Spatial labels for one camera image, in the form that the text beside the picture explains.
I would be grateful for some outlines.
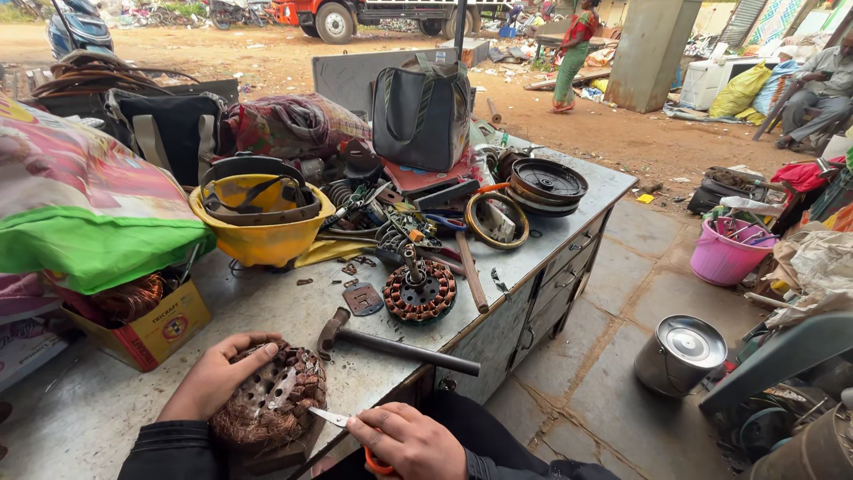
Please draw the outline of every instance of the truck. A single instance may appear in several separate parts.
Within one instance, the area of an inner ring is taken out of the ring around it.
[[[450,40],[456,33],[458,0],[272,0],[266,10],[282,24],[298,25],[306,35],[327,44],[348,44],[359,25],[379,25],[382,19],[416,20],[430,37]],[[496,17],[512,8],[513,0],[469,0],[465,13],[465,34],[471,36],[482,26],[481,15]]]

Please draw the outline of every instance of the tricraft box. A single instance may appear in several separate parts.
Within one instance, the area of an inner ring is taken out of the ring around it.
[[[107,329],[62,309],[98,346],[142,372],[150,372],[211,320],[190,279],[160,301],[151,313],[117,329]]]

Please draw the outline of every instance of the hand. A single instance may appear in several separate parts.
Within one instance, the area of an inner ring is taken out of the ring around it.
[[[465,448],[440,423],[405,403],[365,410],[346,429],[406,480],[468,478]]]
[[[281,340],[281,333],[238,333],[210,347],[177,386],[157,421],[209,420],[249,375],[270,363],[278,352],[277,345],[268,343],[274,340]],[[261,343],[267,344],[245,359],[229,363],[238,353]]]
[[[826,80],[828,80],[827,76],[824,75],[823,72],[806,73],[805,75],[803,75],[803,82],[824,82]]]

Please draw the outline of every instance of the pink bucket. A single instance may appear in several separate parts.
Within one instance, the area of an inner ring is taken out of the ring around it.
[[[719,221],[728,221],[720,217]],[[746,278],[761,260],[773,251],[773,246],[779,241],[771,238],[759,243],[758,246],[744,245],[743,243],[730,240],[714,231],[709,225],[710,220],[702,222],[702,236],[696,240],[696,250],[690,259],[690,267],[697,277],[702,278],[709,284],[729,287],[739,284]],[[737,228],[749,225],[749,222],[736,220]],[[766,232],[762,227],[755,225],[739,233],[740,238]]]

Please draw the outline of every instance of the tiled floor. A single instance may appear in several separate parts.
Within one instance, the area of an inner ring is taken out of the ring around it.
[[[664,317],[714,325],[737,349],[762,317],[731,290],[690,272],[698,221],[635,202],[610,218],[592,277],[566,328],[541,343],[486,407],[541,459],[600,463],[622,480],[720,480],[733,476],[697,405],[645,389],[634,358]]]

